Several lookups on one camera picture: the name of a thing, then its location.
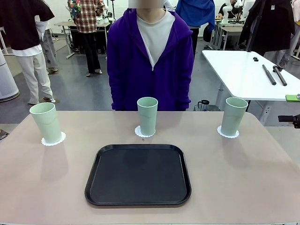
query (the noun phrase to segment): blue jacket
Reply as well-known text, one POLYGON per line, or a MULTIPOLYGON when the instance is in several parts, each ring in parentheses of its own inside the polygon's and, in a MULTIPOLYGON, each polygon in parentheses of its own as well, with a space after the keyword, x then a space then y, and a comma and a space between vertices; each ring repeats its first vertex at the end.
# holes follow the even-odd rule
POLYGON ((209 31, 215 28, 215 3, 213 0, 179 0, 176 13, 188 26, 200 27, 209 23, 209 31))
POLYGON ((109 29, 107 72, 112 109, 136 111, 137 100, 154 97, 160 111, 188 108, 193 70, 191 30, 175 16, 165 50, 152 68, 137 26, 136 9, 127 9, 109 29))

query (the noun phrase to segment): purple hoodie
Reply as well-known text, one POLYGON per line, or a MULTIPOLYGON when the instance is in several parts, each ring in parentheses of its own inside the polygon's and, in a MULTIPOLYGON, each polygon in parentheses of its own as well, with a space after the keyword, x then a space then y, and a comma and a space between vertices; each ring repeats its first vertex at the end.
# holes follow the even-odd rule
POLYGON ((136 9, 127 9, 109 29, 107 72, 112 109, 136 111, 137 100, 154 97, 159 111, 185 111, 190 100, 193 70, 192 31, 174 12, 165 50, 152 68, 136 22, 136 9))

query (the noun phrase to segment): plaid shirt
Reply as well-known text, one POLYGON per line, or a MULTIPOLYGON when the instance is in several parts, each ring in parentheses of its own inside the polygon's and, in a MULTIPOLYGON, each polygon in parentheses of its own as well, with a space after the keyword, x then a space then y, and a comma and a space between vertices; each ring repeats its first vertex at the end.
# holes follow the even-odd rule
POLYGON ((96 10, 102 7, 101 0, 81 0, 81 11, 75 23, 80 33, 94 33, 97 30, 96 10))

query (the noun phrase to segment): gray pants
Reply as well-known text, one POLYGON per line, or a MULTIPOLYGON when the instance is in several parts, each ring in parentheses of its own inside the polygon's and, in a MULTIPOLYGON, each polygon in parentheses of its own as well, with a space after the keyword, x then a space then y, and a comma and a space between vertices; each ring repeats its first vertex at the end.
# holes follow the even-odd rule
POLYGON ((276 65, 280 65, 281 67, 283 67, 284 64, 288 63, 290 56, 293 55, 293 52, 296 48, 299 37, 300 26, 295 24, 295 35, 291 35, 290 49, 276 51, 273 58, 273 63, 275 63, 276 65))
POLYGON ((52 90, 50 88, 50 80, 47 74, 45 58, 41 52, 33 56, 17 56, 21 65, 26 83, 30 90, 30 104, 38 104, 38 81, 41 84, 43 97, 52 98, 52 90))
POLYGON ((57 68, 56 51, 53 44, 53 39, 50 30, 46 30, 44 33, 43 41, 41 41, 44 57, 46 60, 47 68, 57 68))

